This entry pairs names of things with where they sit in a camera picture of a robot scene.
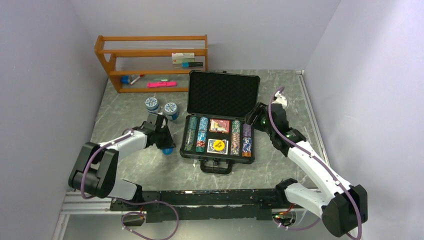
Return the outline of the blue round dealer chip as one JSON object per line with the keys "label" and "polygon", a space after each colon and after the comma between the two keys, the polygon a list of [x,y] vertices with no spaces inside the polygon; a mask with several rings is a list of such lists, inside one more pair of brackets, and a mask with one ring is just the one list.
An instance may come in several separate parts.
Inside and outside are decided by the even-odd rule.
{"label": "blue round dealer chip", "polygon": [[171,155],[174,152],[174,148],[173,147],[169,147],[169,148],[164,148],[162,150],[162,153],[166,156]]}

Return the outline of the red playing card deck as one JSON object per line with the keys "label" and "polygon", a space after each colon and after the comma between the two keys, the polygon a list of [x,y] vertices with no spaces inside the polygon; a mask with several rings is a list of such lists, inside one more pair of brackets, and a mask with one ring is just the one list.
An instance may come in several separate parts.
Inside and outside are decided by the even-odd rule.
{"label": "red playing card deck", "polygon": [[230,132],[230,120],[212,118],[209,124],[209,131],[213,133],[228,134]]}

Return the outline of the dark green white chip stack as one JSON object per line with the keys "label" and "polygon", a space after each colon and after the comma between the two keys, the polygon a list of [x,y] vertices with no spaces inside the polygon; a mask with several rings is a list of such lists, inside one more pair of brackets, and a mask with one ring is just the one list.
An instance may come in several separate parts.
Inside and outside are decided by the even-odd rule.
{"label": "dark green white chip stack", "polygon": [[241,129],[241,122],[239,120],[233,120],[231,123],[231,133],[239,134]]}

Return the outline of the blue playing card deck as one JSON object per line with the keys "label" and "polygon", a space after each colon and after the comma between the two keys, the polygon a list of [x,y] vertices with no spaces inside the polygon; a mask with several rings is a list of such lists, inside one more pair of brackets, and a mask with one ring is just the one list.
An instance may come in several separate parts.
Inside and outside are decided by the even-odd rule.
{"label": "blue playing card deck", "polygon": [[223,141],[226,142],[226,148],[223,151],[216,151],[216,150],[213,150],[214,140],[216,140],[216,139],[209,139],[208,140],[208,142],[207,142],[207,153],[227,155],[228,154],[229,141],[226,140],[226,139],[219,139],[219,140],[223,140]]}

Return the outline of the teal green poker chip stack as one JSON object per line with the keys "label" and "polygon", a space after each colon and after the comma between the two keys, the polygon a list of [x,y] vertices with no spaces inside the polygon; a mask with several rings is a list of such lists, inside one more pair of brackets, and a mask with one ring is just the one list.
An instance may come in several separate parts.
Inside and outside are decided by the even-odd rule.
{"label": "teal green poker chip stack", "polygon": [[196,116],[191,116],[188,120],[188,129],[196,130],[198,124],[198,118]]}

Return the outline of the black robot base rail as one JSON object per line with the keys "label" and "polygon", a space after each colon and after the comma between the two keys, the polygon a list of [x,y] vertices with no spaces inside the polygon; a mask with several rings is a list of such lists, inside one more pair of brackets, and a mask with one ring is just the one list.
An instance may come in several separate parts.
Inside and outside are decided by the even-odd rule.
{"label": "black robot base rail", "polygon": [[121,200],[110,204],[112,212],[142,211],[147,223],[180,220],[244,219],[271,220],[288,216],[300,206],[284,202],[274,188],[223,190],[143,191],[143,206]]}

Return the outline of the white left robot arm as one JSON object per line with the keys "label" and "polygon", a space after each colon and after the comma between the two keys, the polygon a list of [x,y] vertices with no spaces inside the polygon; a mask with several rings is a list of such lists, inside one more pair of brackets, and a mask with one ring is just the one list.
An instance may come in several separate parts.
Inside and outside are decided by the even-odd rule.
{"label": "white left robot arm", "polygon": [[129,155],[156,146],[159,150],[176,145],[166,116],[150,113],[140,125],[127,128],[121,136],[101,143],[86,142],[80,149],[68,178],[68,186],[79,190],[83,199],[120,199],[130,210],[145,201],[142,186],[117,176],[118,163]]}

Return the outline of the light blue poker chip stack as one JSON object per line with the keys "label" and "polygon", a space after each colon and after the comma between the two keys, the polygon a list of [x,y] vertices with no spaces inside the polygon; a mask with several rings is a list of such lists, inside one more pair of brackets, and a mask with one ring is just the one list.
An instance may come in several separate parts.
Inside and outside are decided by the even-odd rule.
{"label": "light blue poker chip stack", "polygon": [[208,130],[209,119],[207,117],[201,117],[199,120],[199,132],[207,132]]}

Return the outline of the purple white chip stack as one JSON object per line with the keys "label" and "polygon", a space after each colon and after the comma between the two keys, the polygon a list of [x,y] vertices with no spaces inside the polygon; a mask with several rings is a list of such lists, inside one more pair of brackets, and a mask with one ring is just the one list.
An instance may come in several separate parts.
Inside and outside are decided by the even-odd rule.
{"label": "purple white chip stack", "polygon": [[243,124],[242,136],[243,136],[243,138],[251,138],[252,137],[252,126],[251,125],[246,124],[246,123]]}

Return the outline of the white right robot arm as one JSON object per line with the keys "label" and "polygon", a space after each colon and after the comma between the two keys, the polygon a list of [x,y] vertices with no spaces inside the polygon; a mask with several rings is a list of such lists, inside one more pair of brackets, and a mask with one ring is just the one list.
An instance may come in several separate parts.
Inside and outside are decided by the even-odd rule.
{"label": "white right robot arm", "polygon": [[299,130],[289,126],[283,105],[258,102],[245,116],[253,129],[269,136],[273,147],[297,164],[319,191],[304,187],[293,178],[276,185],[275,202],[282,208],[290,204],[303,207],[322,221],[335,237],[357,229],[355,239],[362,236],[362,225],[368,220],[368,193],[363,186],[352,185],[320,158]]}

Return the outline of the pink white chip stack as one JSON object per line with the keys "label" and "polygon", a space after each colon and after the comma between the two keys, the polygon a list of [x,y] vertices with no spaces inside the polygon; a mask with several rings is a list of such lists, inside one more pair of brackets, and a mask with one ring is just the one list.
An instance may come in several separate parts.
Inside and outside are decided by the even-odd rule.
{"label": "pink white chip stack", "polygon": [[230,154],[232,156],[239,156],[240,155],[240,133],[232,133],[231,134]]}

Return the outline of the yellow dealer button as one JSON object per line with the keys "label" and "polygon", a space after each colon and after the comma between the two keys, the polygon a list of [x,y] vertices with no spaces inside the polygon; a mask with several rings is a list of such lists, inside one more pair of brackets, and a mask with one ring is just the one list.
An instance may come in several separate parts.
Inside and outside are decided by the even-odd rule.
{"label": "yellow dealer button", "polygon": [[226,149],[226,142],[224,140],[214,140],[212,147],[215,151],[223,151]]}

